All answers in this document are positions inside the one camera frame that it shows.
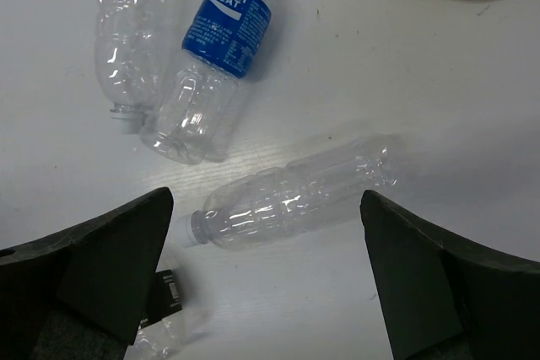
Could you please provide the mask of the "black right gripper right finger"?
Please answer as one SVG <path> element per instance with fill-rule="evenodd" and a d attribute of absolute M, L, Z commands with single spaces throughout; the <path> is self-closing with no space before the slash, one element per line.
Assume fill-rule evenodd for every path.
<path fill-rule="evenodd" d="M 539 264 L 432 224 L 375 191 L 359 206 L 395 359 L 537 359 Z"/>

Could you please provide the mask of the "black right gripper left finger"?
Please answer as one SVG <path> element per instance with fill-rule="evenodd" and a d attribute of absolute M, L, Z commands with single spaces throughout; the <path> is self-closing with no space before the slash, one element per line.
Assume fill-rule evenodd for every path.
<path fill-rule="evenodd" d="M 167 187 L 1 251 L 3 359 L 122 359 L 174 206 Z"/>

